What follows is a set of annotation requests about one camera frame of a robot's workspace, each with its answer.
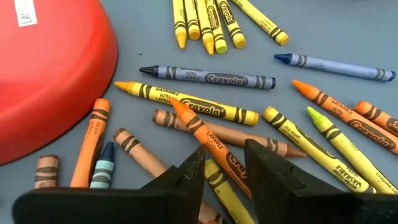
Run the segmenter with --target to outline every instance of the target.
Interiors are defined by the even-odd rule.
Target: gray table surface
[[[113,24],[119,42],[119,64],[115,80],[135,80],[162,86],[210,100],[236,105],[262,113],[268,106],[277,108],[297,126],[311,135],[318,143],[345,159],[328,143],[313,126],[306,107],[315,106],[292,86],[292,79],[311,83],[349,107],[359,100],[367,100],[393,116],[398,116],[395,102],[398,81],[381,83],[343,75],[282,65],[273,54],[297,53],[314,57],[398,70],[395,52],[398,36],[395,0],[252,0],[251,2],[290,35],[290,42],[281,47],[248,18],[235,5],[231,8],[247,40],[244,49],[236,49],[229,37],[228,52],[210,57],[201,41],[188,41],[184,51],[178,49],[169,1],[103,0],[106,12]],[[202,83],[158,80],[141,74],[139,67],[174,65],[276,77],[272,91],[236,88],[233,86],[207,85]],[[198,141],[187,133],[155,125],[151,121],[155,109],[172,110],[169,105],[156,103],[126,94],[111,85],[105,98],[112,102],[111,117],[104,141],[112,140],[112,133],[125,127],[148,149],[168,166],[179,166],[199,146]],[[351,129],[343,122],[327,116],[367,155],[395,185],[398,185],[396,156],[375,142]],[[254,127],[235,124],[207,115],[212,121],[230,128],[261,134],[288,141],[262,118]],[[33,188],[37,159],[43,154],[60,157],[59,185],[70,183],[81,142],[88,124],[85,118],[71,131],[47,147],[17,162],[0,167],[0,223],[12,223],[11,206],[24,192]],[[244,162],[243,150],[229,146],[236,157]],[[307,172],[338,187],[348,189],[313,159],[290,159]],[[116,151],[116,167],[112,188],[138,189],[151,180],[151,176],[120,148]],[[253,217],[254,207],[241,190],[231,185]],[[210,187],[205,184],[204,201],[225,214],[222,205]]]

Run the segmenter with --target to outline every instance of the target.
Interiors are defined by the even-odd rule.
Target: white label
[[[14,4],[19,27],[30,26],[37,23],[33,0],[14,0]]]

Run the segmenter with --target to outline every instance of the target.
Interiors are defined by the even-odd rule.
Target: crayon
[[[398,120],[366,101],[359,101],[354,110],[368,120],[398,137]]]
[[[244,48],[246,40],[228,2],[226,0],[216,0],[216,2],[235,47]]]
[[[196,0],[197,11],[200,23],[200,32],[203,45],[205,46],[209,55],[214,54],[214,37],[211,31],[210,21],[207,14],[205,0]]]
[[[37,161],[35,189],[56,187],[58,177],[58,156],[44,155]]]
[[[89,187],[110,109],[108,100],[100,98],[95,101],[70,187]]]
[[[175,38],[180,49],[185,49],[187,42],[187,25],[185,23],[183,0],[173,0]]]
[[[119,128],[113,134],[116,144],[122,147],[142,168],[150,173],[154,178],[163,174],[167,167],[149,150],[147,150],[140,141],[138,141],[128,130]],[[209,205],[202,202],[200,204],[199,221],[207,223],[209,221],[220,219],[220,214],[214,211]]]
[[[217,163],[235,180],[242,190],[251,197],[247,184],[246,168],[228,150],[228,148],[213,134],[203,121],[187,105],[176,98],[170,99],[178,118],[186,125],[196,139],[212,153]]]
[[[218,16],[218,11],[216,3],[214,0],[205,0],[207,7],[207,14],[209,15],[209,21],[211,30],[213,31],[216,52],[218,54],[223,54],[227,51],[227,45],[224,37],[223,27],[220,23],[220,17]]]
[[[114,167],[113,142],[108,142],[104,151],[99,156],[95,164],[94,174],[91,178],[91,189],[108,189],[111,184]]]
[[[205,177],[236,223],[254,224],[249,212],[225,180],[224,174],[213,159],[205,163]]]
[[[152,117],[155,124],[175,128],[181,131],[190,132],[190,130],[179,120],[175,113],[165,110],[155,110]],[[218,124],[205,122],[210,130],[223,142],[233,144],[235,146],[244,147],[246,139],[254,139],[271,151],[283,157],[306,157],[306,153],[294,148],[286,142],[276,141],[255,134],[248,134],[236,129],[227,128]]]
[[[156,78],[212,83],[219,85],[233,85],[263,90],[273,89],[276,85],[276,79],[274,77],[229,72],[212,72],[195,68],[178,68],[172,66],[155,65],[152,67],[142,67],[139,69],[139,71],[152,75]]]
[[[309,100],[321,106],[329,113],[335,115],[340,120],[349,124],[352,128],[359,131],[369,139],[380,144],[382,147],[398,154],[398,138],[388,131],[373,124],[366,118],[349,109],[344,104],[336,101],[331,96],[320,91],[312,85],[293,80],[293,85]]]
[[[332,153],[322,148],[309,135],[305,134],[275,108],[269,106],[262,114],[262,117],[294,142],[296,146],[303,149],[338,180],[342,181],[348,188],[355,192],[376,193],[376,189],[369,185],[355,171],[335,158]]]
[[[199,23],[195,0],[184,0],[185,14],[187,15],[188,33],[191,40],[200,38]]]
[[[169,99],[174,97],[180,100],[182,104],[188,105],[197,112],[210,114],[241,124],[255,125],[259,119],[259,115],[254,111],[241,109],[236,106],[224,105],[173,90],[166,90],[139,82],[115,82],[114,84],[134,96],[140,96],[161,103],[170,104]]]
[[[268,19],[262,12],[254,7],[248,0],[231,0],[246,15],[248,15],[257,25],[259,25],[268,35],[278,44],[285,45],[289,41],[289,36]]]
[[[379,193],[398,194],[393,184],[378,171],[372,162],[324,115],[307,107],[314,125],[334,147],[353,165]]]
[[[332,60],[313,58],[306,55],[275,54],[274,58],[288,65],[311,68],[314,70],[338,73],[342,75],[349,75],[351,77],[367,78],[382,82],[389,82],[396,77],[395,72],[381,68],[352,65]]]

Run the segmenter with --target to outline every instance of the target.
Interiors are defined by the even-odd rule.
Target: light blue crayon
[[[276,85],[276,79],[274,77],[266,77],[262,75],[210,72],[195,68],[178,68],[159,65],[152,67],[142,67],[139,70],[140,72],[144,72],[156,78],[165,78],[171,80],[234,85],[263,90],[273,89]]]
[[[91,189],[108,189],[112,179],[114,167],[114,148],[113,142],[108,142],[104,151],[95,164],[93,177],[91,178]]]
[[[335,62],[319,58],[308,57],[297,54],[275,54],[274,58],[288,65],[304,68],[312,68],[324,72],[333,72],[352,77],[367,78],[382,82],[389,82],[395,79],[396,73],[382,68],[371,68],[360,65],[352,65],[343,62]]]

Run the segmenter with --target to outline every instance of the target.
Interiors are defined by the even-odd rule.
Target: yellow crayon
[[[203,45],[210,55],[214,54],[214,37],[211,31],[209,17],[206,10],[205,0],[196,0],[197,11],[200,23],[200,32]]]
[[[361,176],[335,158],[333,154],[322,148],[309,135],[301,131],[299,127],[285,118],[275,108],[269,106],[262,114],[262,117],[294,142],[294,144],[303,149],[327,171],[342,181],[348,188],[355,192],[376,193],[376,189],[362,179]]]
[[[198,40],[200,38],[200,31],[195,0],[184,0],[184,5],[188,21],[189,38],[191,40]]]
[[[205,177],[236,223],[254,224],[249,212],[224,179],[224,174],[213,159],[208,159],[205,163]]]
[[[187,25],[184,16],[183,0],[173,0],[175,38],[180,49],[185,49],[187,42]]]
[[[268,19],[262,12],[254,7],[248,0],[231,0],[235,3],[246,15],[248,15],[254,22],[257,23],[268,35],[271,36],[278,44],[285,45],[289,41],[289,36]]]
[[[314,125],[322,135],[347,158],[377,192],[398,194],[398,190],[393,184],[378,171],[372,162],[326,116],[320,114],[310,106],[307,108],[307,111]]]
[[[223,54],[227,51],[226,41],[224,37],[223,27],[220,23],[220,17],[218,16],[216,3],[214,0],[205,0],[207,13],[209,15],[209,21],[211,30],[213,31],[216,52]]]
[[[235,47],[239,49],[244,48],[246,40],[228,2],[226,0],[216,0],[216,2]]]
[[[145,99],[167,104],[170,104],[171,98],[176,98],[194,111],[210,114],[241,124],[255,125],[259,119],[259,114],[254,111],[217,103],[196,96],[190,96],[173,90],[166,90],[157,86],[146,85],[139,82],[115,82],[114,84],[134,96],[140,96]]]

